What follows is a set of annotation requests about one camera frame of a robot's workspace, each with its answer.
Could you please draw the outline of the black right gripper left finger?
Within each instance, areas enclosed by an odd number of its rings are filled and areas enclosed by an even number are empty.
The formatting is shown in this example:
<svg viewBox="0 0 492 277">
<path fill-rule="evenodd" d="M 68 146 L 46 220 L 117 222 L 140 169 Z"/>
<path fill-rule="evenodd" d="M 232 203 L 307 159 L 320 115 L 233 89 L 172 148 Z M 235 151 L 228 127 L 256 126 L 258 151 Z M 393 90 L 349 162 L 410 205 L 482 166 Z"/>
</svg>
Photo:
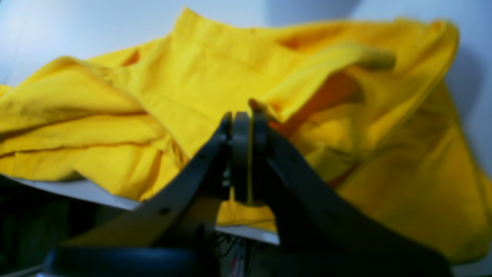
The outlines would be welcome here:
<svg viewBox="0 0 492 277">
<path fill-rule="evenodd" d="M 227 113 L 156 196 L 51 251 L 46 277 L 218 277 L 214 228 L 234 192 L 251 200 L 251 119 Z"/>
</svg>

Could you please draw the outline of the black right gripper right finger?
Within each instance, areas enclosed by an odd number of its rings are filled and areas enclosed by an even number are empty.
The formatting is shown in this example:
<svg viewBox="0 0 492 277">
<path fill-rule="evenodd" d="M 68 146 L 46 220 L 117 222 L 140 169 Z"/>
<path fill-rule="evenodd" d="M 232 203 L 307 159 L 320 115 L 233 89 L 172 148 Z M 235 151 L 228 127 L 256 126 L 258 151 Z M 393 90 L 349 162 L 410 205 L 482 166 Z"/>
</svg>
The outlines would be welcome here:
<svg viewBox="0 0 492 277">
<path fill-rule="evenodd" d="M 437 251 L 384 227 L 327 186 L 266 115 L 252 115 L 251 196 L 274 213 L 278 277 L 451 277 Z"/>
</svg>

